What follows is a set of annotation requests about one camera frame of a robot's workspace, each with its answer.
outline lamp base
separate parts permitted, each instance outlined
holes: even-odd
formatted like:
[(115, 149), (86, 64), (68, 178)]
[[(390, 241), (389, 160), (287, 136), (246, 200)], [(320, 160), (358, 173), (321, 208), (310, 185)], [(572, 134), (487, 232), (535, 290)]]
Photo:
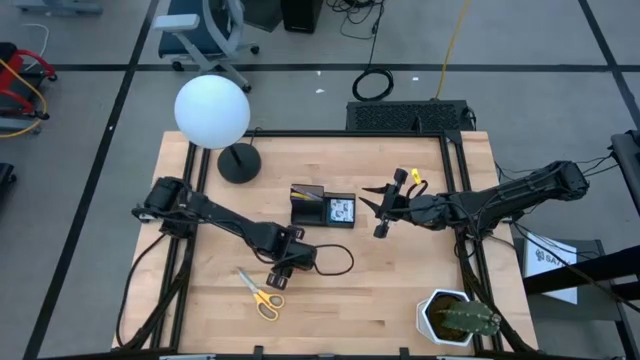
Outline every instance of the lamp base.
[(258, 150), (249, 144), (228, 146), (218, 157), (218, 171), (230, 183), (243, 184), (260, 172), (262, 160)]

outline red equipment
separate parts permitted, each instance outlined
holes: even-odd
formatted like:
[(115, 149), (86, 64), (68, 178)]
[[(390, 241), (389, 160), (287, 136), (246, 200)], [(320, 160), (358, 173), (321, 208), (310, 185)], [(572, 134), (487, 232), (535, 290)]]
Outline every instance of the red equipment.
[[(37, 82), (34, 87), (38, 87), (42, 78), (47, 77), (51, 81), (55, 81), (58, 79), (58, 75), (56, 75), (55, 70), (49, 63), (44, 61), (42, 57), (38, 54), (33, 53), (28, 50), (20, 50), (14, 44), (8, 42), (0, 42), (0, 59), (2, 59), (11, 69), (13, 69), (16, 73), (19, 73), (20, 68), (22, 67), (23, 56), (29, 56), (34, 58), (40, 65), (44, 71), (42, 74), (20, 74), (23, 78), (33, 78), (37, 76)], [(28, 116), (35, 116), (40, 119), (46, 120), (49, 115), (43, 114), (39, 111), (35, 110), (35, 106), (30, 102), (30, 98), (33, 93), (28, 91), (26, 94), (20, 94), (13, 90), (12, 83), (14, 81), (18, 81), (11, 72), (5, 69), (4, 66), (0, 66), (0, 97), (9, 98), (10, 101), (2, 101), (2, 106), (0, 107), (0, 114), (21, 114)]]

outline yellow cable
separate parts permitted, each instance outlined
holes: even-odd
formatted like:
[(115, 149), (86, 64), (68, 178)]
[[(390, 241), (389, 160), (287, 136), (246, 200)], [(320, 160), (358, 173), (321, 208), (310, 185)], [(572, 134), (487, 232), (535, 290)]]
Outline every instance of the yellow cable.
[[(22, 76), (18, 75), (18, 73), (13, 71), (13, 69), (11, 67), (9, 67), (9, 65), (7, 65), (7, 63), (4, 62), (4, 60), (0, 59), (0, 65), (4, 66), (5, 69), (7, 69), (11, 74), (13, 74), (13, 76), (15, 76), (18, 80), (22, 81), (22, 83), (24, 83), (29, 89), (31, 89), (31, 91), (33, 91), (40, 98), (40, 101), (42, 101), (42, 112), (44, 114), (46, 114), (47, 113), (47, 100), (44, 99), (44, 96), (42, 96), (42, 94), (38, 91), (38, 89), (33, 87), (33, 85), (31, 85), (31, 84), (29, 84), (29, 82), (27, 82), (27, 80), (23, 79)], [(16, 136), (20, 136), (20, 135), (26, 134), (26, 133), (30, 132), (31, 130), (35, 129), (36, 127), (38, 127), (38, 125), (40, 125), (41, 122), (42, 122), (42, 120), (37, 119), (28, 128), (22, 129), (20, 131), (16, 131), (16, 132), (11, 133), (11, 134), (0, 135), (0, 139), (9, 139), (9, 138), (12, 138), (12, 137), (16, 137)]]
[(447, 63), (449, 62), (449, 56), (451, 55), (451, 50), (453, 49), (453, 44), (456, 42), (456, 37), (458, 36), (458, 32), (460, 31), (460, 25), (462, 24), (462, 19), (467, 14), (467, 8), (471, 0), (465, 0), (464, 5), (462, 5), (462, 10), (460, 10), (460, 16), (458, 16), (458, 23), (456, 24), (456, 29), (453, 31), (453, 36), (451, 36), (451, 41), (449, 42), (449, 48), (447, 48), (447, 55), (444, 57), (444, 63), (442, 64), (442, 72), (440, 72), (440, 82), (438, 83), (438, 90), (436, 91), (435, 99), (438, 99), (440, 96), (440, 91), (442, 90), (442, 83), (444, 83), (444, 77), (447, 73)]

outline white pot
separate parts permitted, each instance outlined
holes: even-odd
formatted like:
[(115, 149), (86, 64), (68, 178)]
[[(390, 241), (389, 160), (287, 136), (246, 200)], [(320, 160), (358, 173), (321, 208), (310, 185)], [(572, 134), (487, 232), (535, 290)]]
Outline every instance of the white pot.
[(424, 335), (436, 345), (468, 346), (469, 342), (471, 342), (471, 337), (473, 336), (472, 333), (469, 333), (469, 335), (467, 335), (467, 337), (462, 341), (450, 341), (440, 339), (433, 331), (433, 328), (429, 323), (429, 318), (427, 317), (426, 310), (431, 304), (431, 301), (433, 301), (433, 299), (435, 299), (436, 295), (438, 294), (451, 294), (455, 297), (463, 299), (463, 301), (469, 301), (467, 294), (462, 291), (436, 289), (433, 294), (431, 294), (431, 297), (418, 303), (418, 306), (416, 307), (416, 328), (422, 335)]

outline coiled black cable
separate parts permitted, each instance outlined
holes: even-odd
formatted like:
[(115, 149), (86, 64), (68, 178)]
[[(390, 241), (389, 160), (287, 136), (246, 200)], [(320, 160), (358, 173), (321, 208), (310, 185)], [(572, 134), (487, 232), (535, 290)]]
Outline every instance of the coiled black cable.
[[(382, 2), (380, 2), (380, 12), (378, 13), (378, 18), (376, 19), (376, 22), (373, 24), (373, 28), (371, 29), (373, 31), (373, 45), (371, 45), (371, 54), (369, 55), (369, 62), (367, 63), (367, 68), (364, 70), (364, 72), (362, 74), (360, 74), (360, 76), (358, 76), (356, 78), (356, 80), (353, 82), (353, 86), (351, 87), (351, 92), (353, 93), (353, 97), (355, 97), (356, 99), (358, 99), (359, 101), (380, 101), (384, 98), (386, 98), (387, 96), (389, 96), (389, 94), (391, 94), (391, 92), (393, 91), (393, 86), (394, 86), (394, 82), (393, 82), (393, 74), (391, 74), (391, 71), (387, 70), (387, 69), (372, 69), (371, 68), (371, 61), (373, 60), (373, 52), (376, 48), (376, 40), (378, 39), (378, 30), (380, 29), (380, 19), (382, 18), (382, 14), (384, 14), (384, 0)], [(382, 75), (384, 77), (387, 78), (387, 88), (380, 94), (376, 95), (376, 96), (372, 96), (372, 97), (364, 97), (362, 95), (360, 95), (360, 93), (358, 92), (358, 85), (360, 84), (360, 81), (362, 81), (362, 79), (364, 79), (365, 77), (371, 75), (371, 74), (379, 74)]]

